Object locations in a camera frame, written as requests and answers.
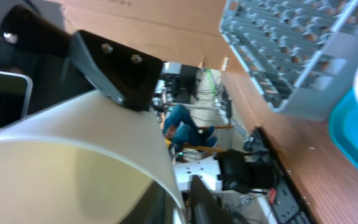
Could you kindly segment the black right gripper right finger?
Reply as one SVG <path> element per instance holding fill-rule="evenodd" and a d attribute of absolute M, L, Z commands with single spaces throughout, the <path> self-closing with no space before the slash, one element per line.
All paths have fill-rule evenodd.
<path fill-rule="evenodd" d="M 190 208 L 192 224 L 230 224 L 230 214 L 214 200 L 198 175 L 190 178 Z"/>

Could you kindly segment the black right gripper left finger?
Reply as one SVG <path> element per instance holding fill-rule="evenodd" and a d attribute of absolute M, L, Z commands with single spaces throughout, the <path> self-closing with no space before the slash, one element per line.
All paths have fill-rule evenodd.
<path fill-rule="evenodd" d="M 17 36 L 16 47 L 69 58 L 103 95 L 133 111 L 148 111 L 163 60 L 86 30 L 69 34 L 21 4 L 2 20 L 0 35 Z"/>

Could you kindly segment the grey bowl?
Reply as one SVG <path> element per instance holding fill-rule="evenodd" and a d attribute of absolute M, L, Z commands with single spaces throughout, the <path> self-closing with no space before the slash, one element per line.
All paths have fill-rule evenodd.
<path fill-rule="evenodd" d="M 0 130 L 0 223 L 185 223 L 153 111 L 91 91 Z"/>

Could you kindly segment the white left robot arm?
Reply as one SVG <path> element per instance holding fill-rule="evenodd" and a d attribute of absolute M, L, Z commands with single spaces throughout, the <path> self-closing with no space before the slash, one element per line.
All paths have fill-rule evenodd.
<path fill-rule="evenodd" d="M 198 161 L 176 163 L 173 168 L 181 191 L 190 190 L 193 176 L 198 176 L 209 190 L 240 194 L 263 194 L 278 185 L 278 174 L 267 151 L 230 149 Z"/>

